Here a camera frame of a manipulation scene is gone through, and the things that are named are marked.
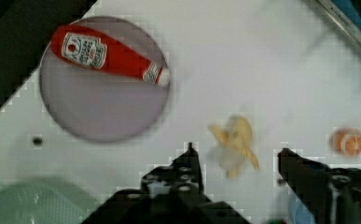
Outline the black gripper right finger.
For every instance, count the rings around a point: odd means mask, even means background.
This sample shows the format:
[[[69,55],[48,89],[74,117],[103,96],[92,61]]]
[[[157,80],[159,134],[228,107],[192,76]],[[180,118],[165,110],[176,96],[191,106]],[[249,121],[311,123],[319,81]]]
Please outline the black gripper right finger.
[[[331,168],[285,147],[278,172],[316,224],[361,224],[361,169]]]

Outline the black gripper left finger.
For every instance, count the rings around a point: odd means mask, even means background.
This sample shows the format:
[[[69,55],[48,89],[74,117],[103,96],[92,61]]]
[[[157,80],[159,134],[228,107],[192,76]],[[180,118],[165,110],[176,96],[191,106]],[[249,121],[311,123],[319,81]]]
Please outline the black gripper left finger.
[[[171,164],[144,175],[139,189],[114,193],[82,224],[250,224],[225,202],[204,194],[199,154],[192,144]]]

